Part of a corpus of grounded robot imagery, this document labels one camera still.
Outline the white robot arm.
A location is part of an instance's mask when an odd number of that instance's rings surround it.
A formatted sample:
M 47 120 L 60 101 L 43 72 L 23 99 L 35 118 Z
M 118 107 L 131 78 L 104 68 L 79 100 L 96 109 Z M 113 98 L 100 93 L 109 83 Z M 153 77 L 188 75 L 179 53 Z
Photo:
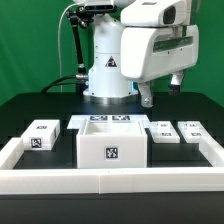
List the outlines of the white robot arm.
M 197 0 L 86 0 L 94 19 L 94 64 L 86 99 L 101 104 L 141 99 L 153 106 L 152 81 L 171 75 L 180 93 L 185 70 L 198 59 Z

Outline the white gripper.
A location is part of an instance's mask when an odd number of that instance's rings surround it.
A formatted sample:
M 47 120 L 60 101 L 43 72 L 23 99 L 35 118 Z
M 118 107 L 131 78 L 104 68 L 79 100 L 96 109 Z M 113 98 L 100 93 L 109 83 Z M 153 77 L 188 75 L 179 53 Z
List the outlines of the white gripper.
M 121 73 L 126 79 L 139 83 L 141 104 L 151 108 L 153 94 L 148 81 L 174 72 L 169 94 L 179 95 L 184 69 L 196 64 L 198 48 L 196 25 L 188 26 L 184 37 L 175 37 L 173 28 L 128 27 L 121 37 Z

